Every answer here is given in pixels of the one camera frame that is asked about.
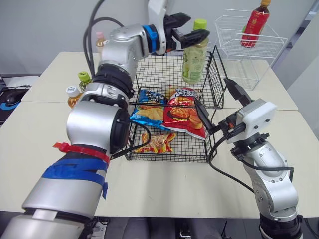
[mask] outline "chip bag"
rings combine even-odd
[[[152,103],[163,105],[166,102],[165,96],[157,92],[152,92],[148,90],[140,90],[138,102],[143,103]],[[162,126],[163,124],[163,106],[147,106],[147,105],[138,105],[134,109],[130,119],[140,123],[142,125],[153,126],[162,130],[168,130]]]
[[[138,148],[135,153],[166,153],[173,152],[170,147],[170,142],[172,142],[176,137],[175,133],[169,134],[153,134],[151,135],[151,141],[148,145]],[[142,143],[147,142],[149,135],[147,133],[142,134]]]
[[[178,106],[194,107],[194,97],[195,91],[193,89],[177,88],[167,103],[174,106],[164,108],[163,126],[205,140],[204,126],[197,115],[196,109]]]

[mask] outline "bottle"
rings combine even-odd
[[[103,41],[105,41],[104,35],[103,35],[103,32],[101,32],[101,31],[97,31],[95,34],[96,34],[96,38],[97,38],[95,46],[96,46],[96,49],[98,50],[98,53],[100,54],[100,57],[101,57],[103,46],[104,46]]]
[[[270,2],[271,0],[262,0],[260,7],[252,11],[248,23],[243,29],[243,33],[260,35],[270,15],[267,8]],[[244,47],[254,47],[258,38],[258,36],[243,35],[240,43]]]
[[[75,86],[69,86],[66,88],[66,93],[69,96],[68,104],[71,108],[73,108],[78,99],[81,97],[82,93]]]
[[[206,28],[206,19],[198,18],[195,20],[193,30]],[[195,46],[184,49],[182,77],[185,82],[196,84],[201,80],[206,59],[207,44],[208,38]]]
[[[80,79],[80,83],[79,83],[79,87],[80,87],[80,91],[84,92],[86,89],[87,84],[91,83],[92,80],[89,76],[89,73],[87,73],[86,71],[81,71],[78,73],[78,77]]]

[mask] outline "gray wall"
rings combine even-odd
[[[286,58],[276,70],[276,75],[288,89],[318,56],[319,13],[315,15]]]
[[[319,13],[278,67],[277,76],[319,139]]]
[[[319,56],[301,73],[287,91],[319,140]]]
[[[269,24],[290,38],[315,0],[274,0]],[[96,0],[0,0],[0,74],[41,73],[60,51],[82,51],[82,35]],[[123,24],[145,24],[148,0],[106,0],[98,16],[112,16]],[[251,10],[259,0],[176,0],[172,13],[208,19],[210,39],[214,21],[226,8]],[[99,24],[106,35],[116,26]],[[189,32],[192,23],[182,28]]]

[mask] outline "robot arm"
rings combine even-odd
[[[77,239],[94,217],[110,157],[117,157],[129,137],[129,98],[134,94],[137,63],[149,53],[164,54],[166,44],[176,48],[175,28],[190,17],[165,16],[167,0],[150,0],[150,25],[124,26],[111,33],[93,82],[69,114],[67,134],[71,146],[56,144],[65,156],[43,173],[2,239]],[[183,45],[200,43],[206,30],[183,37]]]
[[[292,184],[293,168],[288,167],[287,160],[266,141],[269,134],[259,134],[272,121],[276,106],[262,99],[253,101],[234,81],[225,79],[225,82],[243,108],[214,126],[196,101],[199,116],[211,134],[222,130],[226,142],[235,145],[231,153],[244,164],[252,180],[262,237],[302,239],[296,209],[298,195]]]

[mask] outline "blue chip bag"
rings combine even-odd
[[[140,90],[138,102],[141,104],[159,104],[159,106],[137,105],[130,117],[131,120],[168,131],[167,128],[162,126],[164,106],[161,105],[166,103],[165,96],[157,92],[142,89]]]

